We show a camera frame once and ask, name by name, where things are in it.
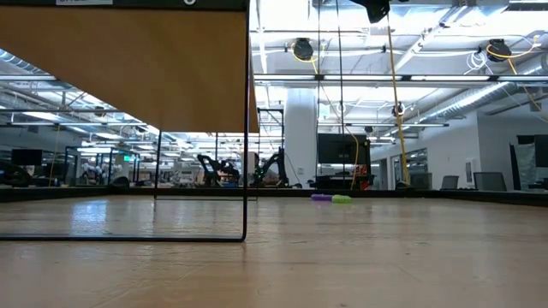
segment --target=purple object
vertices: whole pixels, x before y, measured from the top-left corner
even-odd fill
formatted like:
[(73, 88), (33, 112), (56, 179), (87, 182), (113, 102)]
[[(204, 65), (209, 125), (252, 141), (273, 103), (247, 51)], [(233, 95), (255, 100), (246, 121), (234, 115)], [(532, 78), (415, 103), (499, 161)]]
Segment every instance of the purple object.
[(312, 200), (314, 201), (331, 201), (333, 196), (331, 195), (324, 195), (324, 194), (314, 194), (311, 196)]

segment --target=wooden floor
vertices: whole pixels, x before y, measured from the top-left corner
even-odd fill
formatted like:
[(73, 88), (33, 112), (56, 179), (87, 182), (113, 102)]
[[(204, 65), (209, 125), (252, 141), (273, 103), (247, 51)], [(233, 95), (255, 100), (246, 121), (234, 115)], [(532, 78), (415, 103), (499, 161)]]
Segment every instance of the wooden floor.
[[(0, 204), (2, 233), (238, 234), (241, 201)], [(0, 242), (8, 307), (546, 307), (548, 210), (252, 202), (246, 244)]]

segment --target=black stand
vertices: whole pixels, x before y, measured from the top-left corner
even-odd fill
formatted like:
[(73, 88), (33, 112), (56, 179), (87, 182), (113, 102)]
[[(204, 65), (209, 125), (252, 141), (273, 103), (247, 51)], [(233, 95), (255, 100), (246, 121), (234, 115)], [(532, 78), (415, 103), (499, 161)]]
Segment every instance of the black stand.
[[(57, 6), (56, 0), (0, 0), (0, 7), (3, 5), (19, 5), (19, 6), (50, 6), (57, 9), (64, 9), (68, 6)], [(246, 15), (246, 32), (241, 35), (245, 35), (245, 50), (246, 54), (242, 55), (249, 59), (249, 0), (199, 0), (194, 5), (186, 5), (181, 0), (114, 0), (112, 5), (89, 5), (80, 6), (80, 9), (86, 8), (101, 8), (101, 9), (185, 9), (185, 10), (203, 10), (203, 11), (230, 11), (230, 12), (242, 12)], [(216, 243), (241, 243), (247, 237), (247, 154), (249, 153), (249, 65), (246, 65), (245, 75), (245, 87), (242, 89), (245, 91), (245, 101), (243, 108), (244, 116), (244, 158), (243, 158), (243, 211), (242, 211), (242, 226), (241, 234), (230, 235), (137, 235), (137, 234), (99, 234), (99, 235), (82, 235), (82, 234), (0, 234), (0, 240), (40, 240), (40, 241), (134, 241), (134, 242), (216, 242)], [(162, 132), (158, 136), (158, 150), (157, 150), (157, 164), (156, 164), (156, 179), (154, 182), (154, 199), (156, 210), (156, 202), (158, 202), (158, 180), (159, 180), (159, 164), (161, 155), (162, 144)]]

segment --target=office chair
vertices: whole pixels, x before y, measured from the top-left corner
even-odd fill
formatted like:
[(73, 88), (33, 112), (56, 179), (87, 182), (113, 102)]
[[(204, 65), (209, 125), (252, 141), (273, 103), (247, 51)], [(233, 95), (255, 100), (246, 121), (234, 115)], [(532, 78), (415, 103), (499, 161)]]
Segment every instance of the office chair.
[(431, 173), (419, 173), (409, 175), (411, 181), (411, 187), (421, 190), (432, 190), (432, 174)]
[(459, 186), (459, 176), (458, 175), (446, 175), (442, 180), (442, 187), (440, 190), (450, 190), (457, 189)]
[(500, 172), (474, 172), (474, 183), (479, 191), (506, 192), (506, 182)]

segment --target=white column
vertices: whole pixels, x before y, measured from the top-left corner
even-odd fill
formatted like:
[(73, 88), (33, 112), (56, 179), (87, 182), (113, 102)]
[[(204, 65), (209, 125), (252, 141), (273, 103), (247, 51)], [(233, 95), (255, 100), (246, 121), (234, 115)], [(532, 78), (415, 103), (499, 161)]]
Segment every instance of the white column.
[(284, 112), (285, 172), (290, 185), (300, 182), (305, 188), (316, 175), (316, 93), (314, 89), (289, 89)]

